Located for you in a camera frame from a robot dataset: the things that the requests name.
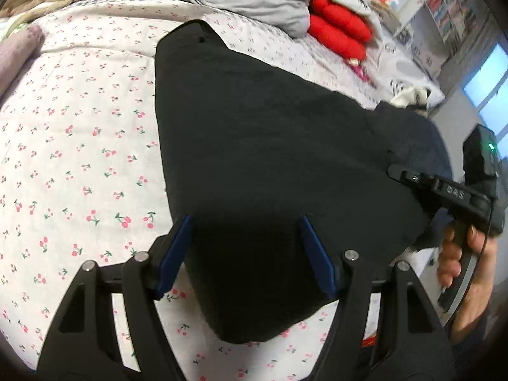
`purple fabric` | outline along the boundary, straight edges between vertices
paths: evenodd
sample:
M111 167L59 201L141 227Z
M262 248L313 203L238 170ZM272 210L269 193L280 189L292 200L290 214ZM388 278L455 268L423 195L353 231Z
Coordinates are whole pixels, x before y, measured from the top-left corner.
M34 52L41 37L41 28L32 24L11 34L0 43L0 97Z

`metal screw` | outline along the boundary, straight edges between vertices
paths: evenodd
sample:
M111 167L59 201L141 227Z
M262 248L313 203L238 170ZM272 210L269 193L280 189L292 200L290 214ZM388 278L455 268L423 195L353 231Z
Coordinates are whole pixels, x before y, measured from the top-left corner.
M407 272L410 270L410 265L406 261L400 261L397 264L397 268L399 268L402 272Z
M360 254L354 249L348 249L344 252L344 256L348 261L356 261L360 257Z
M150 255L148 254L147 251L141 251L141 252L138 252L134 255L134 259L137 262L145 262L149 257L150 257Z
M81 268L83 271L91 271L93 268L95 268L95 262L94 261L85 261L83 262L83 265L81 265Z

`person's hand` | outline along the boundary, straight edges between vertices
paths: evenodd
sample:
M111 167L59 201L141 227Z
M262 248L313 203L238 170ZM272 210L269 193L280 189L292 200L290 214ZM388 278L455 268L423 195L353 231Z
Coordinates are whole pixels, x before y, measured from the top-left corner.
M453 224L446 227L443 239L443 251L439 255L438 281L440 285L448 288L454 278L461 271L461 247L453 242L455 231ZM467 244L476 254L482 251L485 234L471 226L467 231ZM453 344L462 341L477 325L479 318L487 309L487 305L494 288L494 276L497 261L497 241L494 238L487 240L484 254L478 262L476 273L469 287L467 295L457 311L450 341Z

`bed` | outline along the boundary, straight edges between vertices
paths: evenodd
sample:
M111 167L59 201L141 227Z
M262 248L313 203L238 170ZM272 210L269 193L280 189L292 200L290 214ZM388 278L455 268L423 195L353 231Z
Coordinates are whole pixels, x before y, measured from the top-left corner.
M364 108L383 98L314 38L293 40L210 7L88 0L37 20L45 33L40 55L0 102L0 329L30 368L85 260L124 262L171 228L153 57L160 38L193 18L212 25L232 50L341 91ZM113 302L124 363L136 369L121 296ZM375 332L378 304L373 296L366 338ZM184 269L157 308L187 379L292 381L310 373L336 303L275 339L246 345L213 334Z

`orange toy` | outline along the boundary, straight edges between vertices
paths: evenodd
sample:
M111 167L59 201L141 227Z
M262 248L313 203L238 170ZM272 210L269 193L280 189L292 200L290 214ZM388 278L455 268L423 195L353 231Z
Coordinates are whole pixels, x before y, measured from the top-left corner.
M331 0L311 0L311 9L310 35L346 59L365 60L362 43L372 39L372 32L360 17Z

